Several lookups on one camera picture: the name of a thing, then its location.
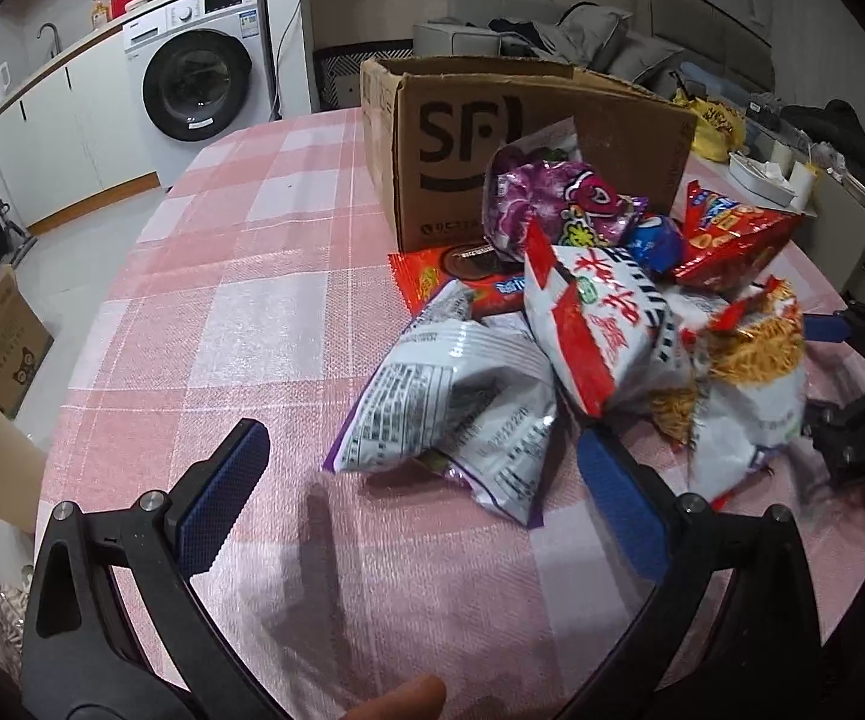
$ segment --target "metal screw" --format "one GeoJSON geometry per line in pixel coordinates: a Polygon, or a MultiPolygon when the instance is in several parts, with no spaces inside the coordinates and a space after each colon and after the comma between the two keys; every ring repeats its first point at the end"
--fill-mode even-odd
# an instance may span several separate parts
{"type": "Polygon", "coordinates": [[[149,493],[143,493],[143,497],[139,499],[139,508],[143,512],[155,512],[162,506],[165,499],[165,495],[159,490],[151,490],[149,493]]]}
{"type": "Polygon", "coordinates": [[[706,502],[695,493],[683,493],[679,496],[679,506],[686,514],[696,514],[706,508],[706,502]]]}
{"type": "Polygon", "coordinates": [[[792,512],[781,503],[774,503],[770,506],[770,517],[776,522],[789,522],[792,519],[792,512]]]}
{"type": "Polygon", "coordinates": [[[52,516],[62,522],[66,517],[73,513],[73,503],[71,501],[63,501],[56,504],[56,508],[52,510],[52,516]]]}

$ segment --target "white cabinet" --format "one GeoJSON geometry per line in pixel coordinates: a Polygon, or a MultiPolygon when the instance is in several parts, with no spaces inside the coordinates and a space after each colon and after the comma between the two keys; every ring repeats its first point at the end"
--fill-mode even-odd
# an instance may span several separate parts
{"type": "Polygon", "coordinates": [[[103,187],[86,151],[66,69],[46,76],[23,95],[21,103],[35,128],[39,191],[32,207],[17,202],[23,219],[33,223],[98,194],[103,187]]]}
{"type": "Polygon", "coordinates": [[[140,134],[119,40],[104,40],[66,66],[76,116],[103,189],[154,172],[140,134]]]}
{"type": "Polygon", "coordinates": [[[0,114],[0,168],[27,224],[155,170],[117,37],[53,70],[0,114]]]}

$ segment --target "checkered tablecloth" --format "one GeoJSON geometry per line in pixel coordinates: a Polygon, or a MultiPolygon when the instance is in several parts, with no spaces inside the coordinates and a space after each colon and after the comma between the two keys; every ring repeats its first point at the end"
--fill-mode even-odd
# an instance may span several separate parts
{"type": "MultiPolygon", "coordinates": [[[[690,177],[713,189],[720,180],[695,159],[690,177]]],[[[545,526],[532,531],[418,469],[375,478],[320,469],[407,322],[386,261],[393,248],[358,110],[266,124],[205,148],[95,320],[53,439],[40,533],[60,500],[95,511],[167,490],[239,418],[256,418],[271,433],[268,471],[212,571],[193,584],[293,716],[338,716],[421,671],[448,683],[450,717],[551,714],[650,590],[589,503],[570,429],[549,458],[558,469],[545,526]]],[[[772,271],[791,280],[805,310],[842,306],[794,245],[772,271]]],[[[810,387],[849,398],[865,388],[865,365],[815,346],[810,387]]],[[[645,423],[624,438],[682,490],[682,454],[645,423]]],[[[731,509],[794,509],[828,633],[865,575],[865,513],[858,499],[831,498],[808,445],[791,454],[731,509]]],[[[149,659],[178,682],[122,579],[149,659]]]]}

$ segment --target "cardboard box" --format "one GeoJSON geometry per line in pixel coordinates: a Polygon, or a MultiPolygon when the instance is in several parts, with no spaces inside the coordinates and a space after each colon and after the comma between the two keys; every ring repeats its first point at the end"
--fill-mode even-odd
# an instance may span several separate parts
{"type": "Polygon", "coordinates": [[[52,336],[16,284],[16,272],[0,266],[0,410],[18,412],[32,377],[52,346],[52,336]]]}
{"type": "Polygon", "coordinates": [[[481,238],[493,152],[570,116],[588,162],[669,212],[695,130],[645,89],[538,59],[369,59],[360,75],[369,175],[400,251],[481,238]]]}

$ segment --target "wooden baseboard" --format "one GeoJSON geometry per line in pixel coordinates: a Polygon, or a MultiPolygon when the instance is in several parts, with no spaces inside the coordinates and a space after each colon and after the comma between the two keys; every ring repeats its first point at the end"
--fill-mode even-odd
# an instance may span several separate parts
{"type": "Polygon", "coordinates": [[[157,186],[159,186],[159,177],[156,173],[149,172],[146,175],[141,175],[139,178],[133,178],[124,184],[105,189],[99,194],[93,194],[93,196],[75,202],[73,205],[68,205],[56,211],[56,213],[48,215],[46,218],[41,218],[41,220],[29,225],[29,232],[33,235],[42,235],[50,230],[55,230],[60,224],[65,224],[67,221],[84,217],[84,215],[98,211],[100,208],[105,208],[107,205],[112,205],[114,202],[119,202],[128,197],[135,196],[135,194],[155,189],[157,186]]]}

